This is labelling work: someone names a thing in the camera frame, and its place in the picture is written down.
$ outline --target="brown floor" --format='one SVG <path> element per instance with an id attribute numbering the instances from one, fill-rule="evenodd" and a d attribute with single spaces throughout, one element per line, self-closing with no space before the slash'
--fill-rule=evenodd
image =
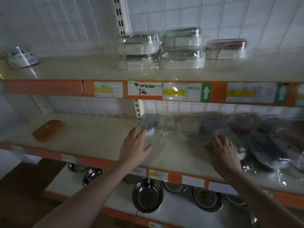
<path id="1" fill-rule="evenodd" d="M 37 165 L 21 163 L 0 180 L 0 227 L 30 228 L 60 202 L 41 193 L 66 162 L 42 159 Z M 91 228 L 140 228 L 136 224 L 100 214 Z"/>

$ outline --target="green arrow label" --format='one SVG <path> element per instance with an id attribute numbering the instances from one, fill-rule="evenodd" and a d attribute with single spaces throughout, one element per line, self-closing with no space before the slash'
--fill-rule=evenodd
<path id="1" fill-rule="evenodd" d="M 287 98 L 289 90 L 289 85 L 288 84 L 281 84 L 278 83 L 277 91 L 275 93 L 275 104 L 284 104 Z"/>
<path id="2" fill-rule="evenodd" d="M 201 102 L 209 102 L 212 83 L 202 83 Z"/>

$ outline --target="person's left hand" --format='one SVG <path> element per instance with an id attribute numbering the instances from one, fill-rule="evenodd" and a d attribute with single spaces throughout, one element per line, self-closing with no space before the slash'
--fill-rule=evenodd
<path id="1" fill-rule="evenodd" d="M 139 134 L 138 131 L 139 127 L 133 127 L 130 130 L 121 145 L 119 154 L 119 160 L 128 162 L 133 168 L 140 165 L 153 149 L 153 144 L 150 144 L 143 149 L 146 130 L 140 131 Z"/>

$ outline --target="hand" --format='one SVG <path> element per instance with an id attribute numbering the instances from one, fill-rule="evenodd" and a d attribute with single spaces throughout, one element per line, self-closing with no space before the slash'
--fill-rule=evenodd
<path id="1" fill-rule="evenodd" d="M 211 164 L 223 178 L 230 173 L 241 173 L 241 162 L 235 145 L 223 135 L 212 136 L 213 151 L 204 146 Z"/>
<path id="2" fill-rule="evenodd" d="M 140 165 L 153 149 L 153 145 L 150 144 L 143 150 L 146 130 L 140 131 L 139 134 L 138 131 L 139 127 L 133 127 L 130 130 L 129 134 L 121 145 L 119 154 L 119 160 L 128 162 L 130 165 L 132 165 L 132 168 Z"/>

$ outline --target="forearm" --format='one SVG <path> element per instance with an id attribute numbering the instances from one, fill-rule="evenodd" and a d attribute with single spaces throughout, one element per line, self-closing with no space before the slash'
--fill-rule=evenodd
<path id="1" fill-rule="evenodd" d="M 303 228 L 303 223 L 241 172 L 225 176 L 263 227 Z"/>
<path id="2" fill-rule="evenodd" d="M 112 190 L 131 170 L 131 165 L 118 161 L 112 169 L 82 188 L 33 228 L 90 227 Z"/>

